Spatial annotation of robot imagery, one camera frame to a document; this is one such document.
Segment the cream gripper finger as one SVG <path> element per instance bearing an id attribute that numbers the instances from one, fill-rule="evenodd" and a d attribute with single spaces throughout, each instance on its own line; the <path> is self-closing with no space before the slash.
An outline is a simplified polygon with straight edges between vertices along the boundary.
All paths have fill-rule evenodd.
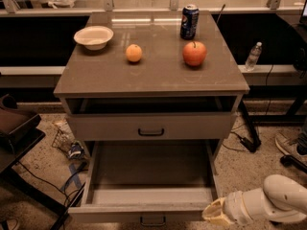
<path id="1" fill-rule="evenodd" d="M 220 197 L 211 202 L 203 211 L 202 218 L 214 225 L 227 227 L 234 223 L 224 212 L 225 198 Z"/>

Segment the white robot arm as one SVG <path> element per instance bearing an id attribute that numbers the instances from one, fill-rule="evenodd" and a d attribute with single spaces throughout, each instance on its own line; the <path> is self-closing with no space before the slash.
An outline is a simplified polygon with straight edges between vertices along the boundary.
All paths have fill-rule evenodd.
<path id="1" fill-rule="evenodd" d="M 202 218 L 220 226 L 248 225 L 258 219 L 299 222 L 307 218 L 307 189 L 289 177 L 273 174 L 260 188 L 216 199 L 203 210 Z"/>

